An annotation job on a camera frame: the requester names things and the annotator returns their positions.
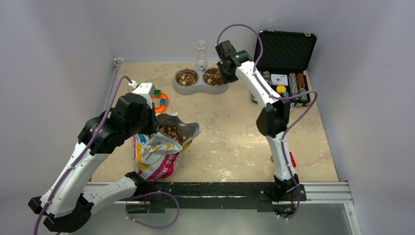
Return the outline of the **pet food bag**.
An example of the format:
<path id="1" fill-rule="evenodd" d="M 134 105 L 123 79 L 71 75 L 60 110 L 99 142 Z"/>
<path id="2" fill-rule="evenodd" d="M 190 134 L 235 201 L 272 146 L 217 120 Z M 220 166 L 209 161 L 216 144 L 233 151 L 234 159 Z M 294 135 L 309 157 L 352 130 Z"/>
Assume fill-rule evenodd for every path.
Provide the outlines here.
<path id="1" fill-rule="evenodd" d="M 156 118 L 156 133 L 136 134 L 132 138 L 134 171 L 148 182 L 171 176 L 180 163 L 181 153 L 200 134 L 199 123 L 185 123 L 176 113 L 158 114 Z"/>

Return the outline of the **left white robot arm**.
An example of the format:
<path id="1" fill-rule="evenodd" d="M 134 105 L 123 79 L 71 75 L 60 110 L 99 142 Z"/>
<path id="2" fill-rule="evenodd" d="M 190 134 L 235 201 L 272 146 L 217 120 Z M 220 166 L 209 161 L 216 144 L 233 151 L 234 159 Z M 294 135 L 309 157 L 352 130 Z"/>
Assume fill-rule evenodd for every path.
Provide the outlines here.
<path id="1" fill-rule="evenodd" d="M 146 194 L 145 180 L 129 172 L 115 183 L 86 192 L 85 186 L 97 168 L 135 134 L 153 134 L 157 120 L 150 94 L 127 93 L 115 106 L 89 119 L 81 130 L 72 156 L 52 187 L 33 197 L 28 206 L 50 232 L 72 233 L 90 217 L 120 199 L 140 200 Z"/>

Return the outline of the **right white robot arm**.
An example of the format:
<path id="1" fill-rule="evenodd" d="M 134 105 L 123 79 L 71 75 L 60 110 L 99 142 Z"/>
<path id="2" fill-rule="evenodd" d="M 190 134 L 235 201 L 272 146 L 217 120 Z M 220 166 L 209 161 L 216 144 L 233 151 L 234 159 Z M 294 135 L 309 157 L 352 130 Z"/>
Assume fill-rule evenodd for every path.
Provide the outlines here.
<path id="1" fill-rule="evenodd" d="M 285 139 L 291 103 L 271 88 L 245 50 L 236 51 L 230 41 L 217 44 L 215 50 L 220 59 L 217 66 L 223 82 L 244 82 L 261 108 L 256 126 L 266 137 L 274 161 L 275 188 L 272 194 L 287 199 L 299 184 Z"/>

